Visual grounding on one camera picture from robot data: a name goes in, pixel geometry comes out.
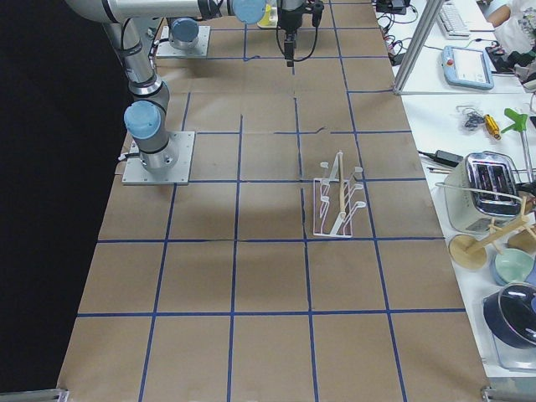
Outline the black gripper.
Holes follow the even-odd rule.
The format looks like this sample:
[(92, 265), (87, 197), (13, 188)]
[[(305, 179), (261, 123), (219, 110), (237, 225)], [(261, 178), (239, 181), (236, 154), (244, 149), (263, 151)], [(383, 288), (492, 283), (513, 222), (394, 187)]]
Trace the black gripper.
[(323, 1), (281, 0), (277, 2), (277, 26), (285, 32), (284, 56), (287, 67), (294, 66), (294, 42), (302, 26), (303, 15), (312, 16), (312, 26), (318, 28), (322, 21)]

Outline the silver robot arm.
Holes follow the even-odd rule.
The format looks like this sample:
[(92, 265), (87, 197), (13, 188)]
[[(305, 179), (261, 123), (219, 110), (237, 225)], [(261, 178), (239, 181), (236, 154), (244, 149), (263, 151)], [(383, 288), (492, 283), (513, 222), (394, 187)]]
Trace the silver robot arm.
[(199, 25), (192, 18), (169, 18), (168, 41), (175, 49), (190, 49), (198, 42)]
[(198, 44), (199, 22), (234, 16), (242, 23), (258, 23), (265, 1), (70, 1), (81, 17), (101, 23), (125, 70), (133, 103), (125, 110), (126, 129), (133, 138), (123, 175), (127, 183), (187, 183), (195, 134), (165, 127), (169, 89), (150, 60), (134, 21), (166, 19), (168, 42), (175, 49)]

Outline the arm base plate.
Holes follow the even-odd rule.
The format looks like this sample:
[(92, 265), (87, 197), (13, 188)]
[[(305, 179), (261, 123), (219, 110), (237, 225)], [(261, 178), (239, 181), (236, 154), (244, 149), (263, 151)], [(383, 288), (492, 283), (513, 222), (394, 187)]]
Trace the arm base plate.
[(210, 27), (201, 26), (198, 36), (191, 42), (169, 39), (169, 28), (162, 28), (156, 57), (159, 59), (203, 59), (208, 56)]
[(131, 141), (122, 183), (125, 185), (188, 185), (194, 150), (194, 131), (170, 131), (167, 146), (160, 152), (141, 152)]

